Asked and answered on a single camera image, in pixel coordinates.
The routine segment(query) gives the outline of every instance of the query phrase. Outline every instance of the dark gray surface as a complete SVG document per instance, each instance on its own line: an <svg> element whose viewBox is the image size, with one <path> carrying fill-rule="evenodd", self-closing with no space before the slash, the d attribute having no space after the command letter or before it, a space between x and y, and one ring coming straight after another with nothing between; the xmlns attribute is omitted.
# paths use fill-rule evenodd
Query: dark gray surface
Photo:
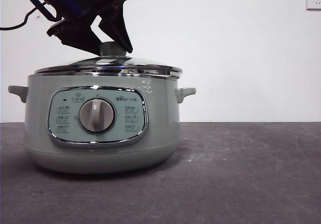
<svg viewBox="0 0 321 224"><path fill-rule="evenodd" d="M34 166L1 125L10 223L321 223L321 123L183 123L165 162L112 175Z"/></svg>

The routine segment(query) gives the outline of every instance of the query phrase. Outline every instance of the chrome trim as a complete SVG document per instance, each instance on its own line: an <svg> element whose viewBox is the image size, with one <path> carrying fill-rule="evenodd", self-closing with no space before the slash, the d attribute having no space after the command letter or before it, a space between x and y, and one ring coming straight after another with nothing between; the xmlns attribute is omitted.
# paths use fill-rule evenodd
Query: chrome trim
<svg viewBox="0 0 321 224"><path fill-rule="evenodd" d="M29 75L29 77L47 77L47 76L111 76L111 77L143 77L157 78L164 80L177 81L179 76L168 75L152 75L152 74L126 74L126 73L98 73L98 72L57 72L57 73L37 73Z"/></svg>
<svg viewBox="0 0 321 224"><path fill-rule="evenodd" d="M183 72L180 68L151 63L143 59L109 56L87 59L70 65L48 67L35 71L39 76L93 75L152 77L177 80Z"/></svg>
<svg viewBox="0 0 321 224"><path fill-rule="evenodd" d="M63 92L63 91L69 91L69 90L75 90L75 89L79 89L79 90L84 90L84 89L103 89L103 90L114 90L114 91L127 91L130 90L131 92L135 92L137 93L137 95L140 97L141 101L142 101L142 109L143 109L143 113L144 113L144 125L143 128L141 129L141 131L128 139L124 139L124 140L118 140L118 141L106 141L106 142L74 142L74 141L69 141L69 140L64 140L61 139L57 136L55 136L49 126L49 118L50 118L50 111L51 111L51 106L52 106L52 101L53 98L56 94L58 94L59 92ZM125 87L115 87L115 86L83 86L83 87L64 87L61 88L59 90L57 90L51 97L51 101L50 101L50 106L49 106L49 112L48 112L48 117L47 117L47 129L48 129L48 133L49 136L52 138L52 140L54 141L55 144L62 146L62 147L71 147L71 148L107 148L107 147L119 147L119 146L124 146L124 145L130 145L130 144L135 144L137 143L139 140L142 139L142 137L145 135L147 129L148 129L148 112L147 112L147 106L146 106L146 100L144 95L137 89L135 88L125 88Z"/></svg>

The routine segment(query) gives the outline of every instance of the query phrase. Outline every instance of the black cable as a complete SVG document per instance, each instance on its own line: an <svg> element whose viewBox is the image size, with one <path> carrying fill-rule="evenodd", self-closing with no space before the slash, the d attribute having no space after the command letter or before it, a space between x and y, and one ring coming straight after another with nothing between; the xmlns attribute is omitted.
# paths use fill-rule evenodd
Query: black cable
<svg viewBox="0 0 321 224"><path fill-rule="evenodd" d="M14 30L14 29L18 29L20 27L23 27L26 23L27 23L27 20L28 20L28 17L37 10L37 7L33 8L31 11L29 11L26 16L25 16L25 20L24 22L22 22L21 24L19 25L16 25L14 27L0 27L0 31L11 31L11 30Z"/></svg>

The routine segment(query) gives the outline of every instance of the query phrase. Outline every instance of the pot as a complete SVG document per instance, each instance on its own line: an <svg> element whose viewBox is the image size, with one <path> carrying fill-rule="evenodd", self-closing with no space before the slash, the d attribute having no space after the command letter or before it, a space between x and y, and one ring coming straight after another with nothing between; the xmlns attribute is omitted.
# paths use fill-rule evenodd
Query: pot
<svg viewBox="0 0 321 224"><path fill-rule="evenodd" d="M26 151L39 166L67 173L111 173L154 165L179 143L182 70L126 56L102 56L40 69L28 87Z"/></svg>

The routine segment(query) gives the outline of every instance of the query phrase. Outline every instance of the lid knob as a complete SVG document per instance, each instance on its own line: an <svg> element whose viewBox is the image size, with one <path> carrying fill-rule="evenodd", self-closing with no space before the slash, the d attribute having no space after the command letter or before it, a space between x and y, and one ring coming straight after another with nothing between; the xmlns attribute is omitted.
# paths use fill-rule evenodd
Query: lid knob
<svg viewBox="0 0 321 224"><path fill-rule="evenodd" d="M126 56L126 51L116 42L103 42L99 47L101 56Z"/></svg>

